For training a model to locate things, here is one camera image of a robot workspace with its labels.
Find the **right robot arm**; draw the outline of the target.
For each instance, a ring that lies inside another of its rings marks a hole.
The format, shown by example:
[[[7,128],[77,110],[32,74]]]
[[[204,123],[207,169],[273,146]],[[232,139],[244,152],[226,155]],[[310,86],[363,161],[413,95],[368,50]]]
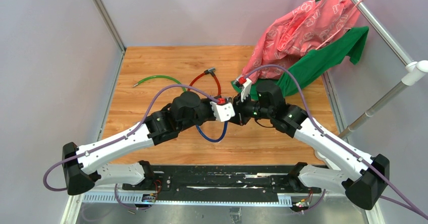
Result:
[[[353,148],[310,118],[307,111],[286,103],[280,87],[272,81],[263,81],[256,86],[257,100],[252,100],[249,95],[249,79],[235,80],[232,85],[238,94],[232,101],[235,116],[230,123],[243,126],[251,118],[267,119],[272,128],[311,146],[338,167],[334,170],[298,162],[283,180],[276,181],[278,186],[284,185],[297,193],[308,188],[321,188],[344,194],[362,209],[373,209],[388,185],[388,158]]]

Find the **red cable lock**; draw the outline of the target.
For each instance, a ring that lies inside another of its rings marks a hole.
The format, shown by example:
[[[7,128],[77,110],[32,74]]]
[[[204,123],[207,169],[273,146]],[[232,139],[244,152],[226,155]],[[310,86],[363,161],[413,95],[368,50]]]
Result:
[[[202,86],[203,89],[208,89],[208,92],[213,93],[214,96],[220,96],[222,87],[216,70],[215,67],[203,70],[190,81],[189,86]]]

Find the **green cable lock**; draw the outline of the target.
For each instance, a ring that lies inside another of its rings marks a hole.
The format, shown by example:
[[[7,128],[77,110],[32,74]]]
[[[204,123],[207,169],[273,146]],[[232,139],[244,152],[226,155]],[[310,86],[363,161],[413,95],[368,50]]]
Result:
[[[167,76],[167,75],[153,75],[153,76],[148,76],[145,77],[139,81],[137,81],[136,83],[134,83],[131,87],[132,88],[136,88],[137,86],[140,86],[141,84],[147,83],[147,82],[151,82],[151,81],[162,81],[162,82],[168,82],[168,83],[173,83],[173,84],[182,84],[178,79],[171,77],[171,76]]]

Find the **blue cable lock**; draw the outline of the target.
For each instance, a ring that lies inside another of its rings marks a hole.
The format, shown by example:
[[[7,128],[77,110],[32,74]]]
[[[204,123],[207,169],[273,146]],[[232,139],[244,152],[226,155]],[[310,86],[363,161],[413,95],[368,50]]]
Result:
[[[222,133],[221,133],[221,135],[220,135],[219,137],[217,137],[217,138],[211,138],[211,137],[207,136],[207,135],[202,131],[202,129],[200,128],[200,126],[196,125],[195,127],[196,127],[196,129],[197,129],[198,133],[200,134],[200,136],[201,136],[203,139],[205,139],[206,141],[211,142],[211,143],[219,143],[219,142],[221,142],[221,141],[225,138],[225,136],[226,136],[226,133],[227,133],[227,130],[228,130],[228,122],[224,122],[224,126],[223,126]]]

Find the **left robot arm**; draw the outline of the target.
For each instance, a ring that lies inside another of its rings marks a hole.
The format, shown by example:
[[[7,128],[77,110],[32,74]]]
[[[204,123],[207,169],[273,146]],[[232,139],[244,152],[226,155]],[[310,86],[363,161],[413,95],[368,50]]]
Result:
[[[147,113],[129,129],[103,140],[78,146],[74,142],[62,148],[62,169],[67,194],[79,195],[96,186],[108,184],[137,185],[142,190],[154,186],[154,174],[147,161],[111,164],[111,161],[136,150],[173,140],[193,126],[218,120],[220,100],[201,99],[186,91],[162,109]]]

